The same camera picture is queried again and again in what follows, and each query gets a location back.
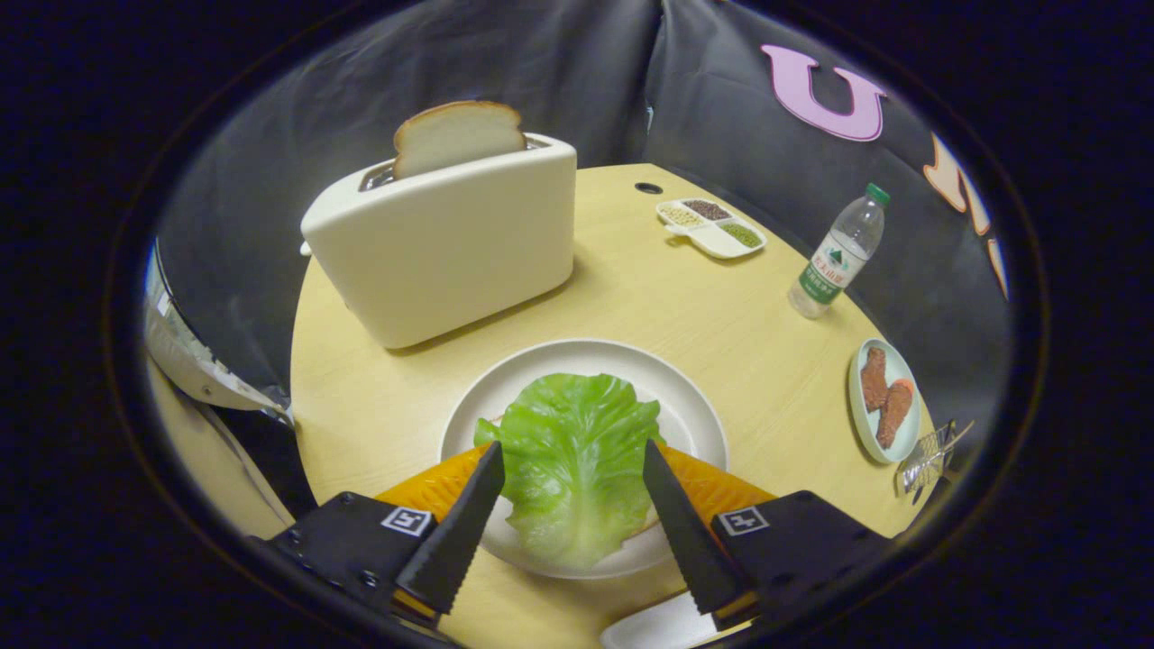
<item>toaster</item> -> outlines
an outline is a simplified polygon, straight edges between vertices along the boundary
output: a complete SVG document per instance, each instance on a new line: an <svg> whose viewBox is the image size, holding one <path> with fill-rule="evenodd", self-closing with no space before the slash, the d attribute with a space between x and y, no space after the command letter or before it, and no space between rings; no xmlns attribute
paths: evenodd
<svg viewBox="0 0 1154 649"><path fill-rule="evenodd" d="M561 285L574 264L577 151L524 150L394 179L394 159L325 188L300 223L332 285L385 349L414 345Z"/></svg>

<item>small plate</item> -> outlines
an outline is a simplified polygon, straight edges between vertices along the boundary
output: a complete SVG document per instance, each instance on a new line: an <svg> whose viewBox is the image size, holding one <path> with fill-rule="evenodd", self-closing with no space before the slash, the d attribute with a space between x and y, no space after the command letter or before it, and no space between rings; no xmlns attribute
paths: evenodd
<svg viewBox="0 0 1154 649"><path fill-rule="evenodd" d="M694 208L687 206L684 201L704 201L712 203L728 214L729 217L710 221ZM697 216L697 221L694 223L679 223L673 216L673 210L687 211ZM765 247L765 234L763 234L756 225L735 215L733 210L726 209L720 203L709 199L681 199L676 201L666 201L657 206L657 215L666 224L666 230L679 237L689 237L695 246L710 256L718 259L734 259L745 256ZM742 227L749 230L757 236L759 243L752 247L742 244L733 234L729 234L721 229L722 225L728 223L741 225Z"/></svg>
<svg viewBox="0 0 1154 649"><path fill-rule="evenodd" d="M481 375L454 409L441 441L441 460L473 448L480 418L493 419L520 391L541 376L613 374L632 383L638 401L661 404L658 428L666 442L710 464L727 469L729 452L717 411L705 395L675 367L637 348L599 340L565 340L519 351ZM605 579L643 570L672 557L660 523L625 539L622 549L589 570L571 570L534 560L520 546L517 531L505 522L512 503L497 499L481 536L481 546L500 559L531 573L563 579Z"/></svg>
<svg viewBox="0 0 1154 649"><path fill-rule="evenodd" d="M914 402L909 405L909 412L898 426L898 431L893 435L893 443L887 449L882 448L882 445L877 442L877 425L882 419L882 410L867 413L865 396L862 394L862 367L865 367L865 356L869 353L869 348L874 346L885 351L885 385L892 386L898 379L906 379L914 386ZM854 415L854 428L857 430L857 437L861 438L862 446L874 460L885 464L901 462L914 450L914 445L917 442L917 431L921 430L922 425L921 398L914 373L909 371L906 360L901 358L898 350L893 349L893 345L885 341L870 338L857 348L857 352L849 360L849 410Z"/></svg>

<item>plastic bottle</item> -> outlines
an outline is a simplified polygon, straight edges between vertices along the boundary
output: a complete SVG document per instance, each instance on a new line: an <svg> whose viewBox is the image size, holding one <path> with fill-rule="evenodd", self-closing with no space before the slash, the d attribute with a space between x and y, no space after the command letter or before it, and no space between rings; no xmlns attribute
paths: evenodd
<svg viewBox="0 0 1154 649"><path fill-rule="evenodd" d="M870 182L864 196L841 210L805 270L789 288L789 304L797 313L814 319L829 311L833 298L849 285L882 243L889 203L890 195Z"/></svg>

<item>wooden table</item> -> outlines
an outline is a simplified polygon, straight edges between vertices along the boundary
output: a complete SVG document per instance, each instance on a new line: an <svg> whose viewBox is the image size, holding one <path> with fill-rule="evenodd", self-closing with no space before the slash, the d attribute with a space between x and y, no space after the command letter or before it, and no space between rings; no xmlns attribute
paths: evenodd
<svg viewBox="0 0 1154 649"><path fill-rule="evenodd" d="M894 494L896 467L868 458L846 398L850 357L878 330L846 297L816 321L795 313L786 291L805 260L771 233L764 249L732 261L670 236L654 206L690 196L718 200L653 165L578 171L570 281L404 351L377 345L313 260L292 397L316 500L376 494L437 463L451 410L482 372L534 344L593 337L645 349L697 383L725 426L734 475L777 494L811 490L887 537L905 530L924 500L915 507ZM440 628L470 647L594 647L608 625L684 588L672 560L628 577L564 581L478 550Z"/></svg>

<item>green bottle cap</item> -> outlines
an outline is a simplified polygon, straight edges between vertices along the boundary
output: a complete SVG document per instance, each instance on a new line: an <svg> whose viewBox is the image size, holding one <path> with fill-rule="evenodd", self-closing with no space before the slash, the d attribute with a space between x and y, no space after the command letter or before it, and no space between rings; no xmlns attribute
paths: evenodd
<svg viewBox="0 0 1154 649"><path fill-rule="evenodd" d="M874 202L885 207L890 204L890 194L886 194L881 187L870 182L865 186L865 195L874 199Z"/></svg>

